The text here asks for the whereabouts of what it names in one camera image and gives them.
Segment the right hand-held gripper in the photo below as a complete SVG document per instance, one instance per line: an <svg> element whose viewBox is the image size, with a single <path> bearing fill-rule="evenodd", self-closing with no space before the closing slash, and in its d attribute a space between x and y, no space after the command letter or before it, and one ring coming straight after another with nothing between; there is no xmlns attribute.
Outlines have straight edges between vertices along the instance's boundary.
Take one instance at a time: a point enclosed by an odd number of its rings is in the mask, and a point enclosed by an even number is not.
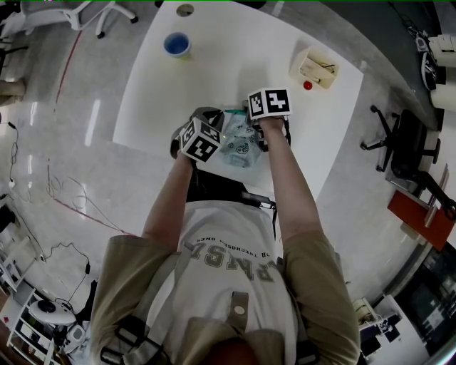
<svg viewBox="0 0 456 365"><path fill-rule="evenodd" d="M291 145L289 116L291 115L291 102L287 88L260 88L248 95L248 100L242 101L242 108L246 116L247 127L255 130L258 146L261 151L269 150L264 138L259 120L262 118L282 119L285 139Z"/></svg>

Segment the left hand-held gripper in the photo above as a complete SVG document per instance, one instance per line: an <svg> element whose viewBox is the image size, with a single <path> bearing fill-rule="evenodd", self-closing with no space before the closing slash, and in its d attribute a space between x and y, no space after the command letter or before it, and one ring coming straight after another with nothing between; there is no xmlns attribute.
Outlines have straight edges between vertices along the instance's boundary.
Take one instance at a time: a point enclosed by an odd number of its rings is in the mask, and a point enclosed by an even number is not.
<svg viewBox="0 0 456 365"><path fill-rule="evenodd" d="M196 162L207 163L221 147L223 125L223 110L197 108L190 116L190 121L172 135L171 156L176 159L178 153L183 153Z"/></svg>

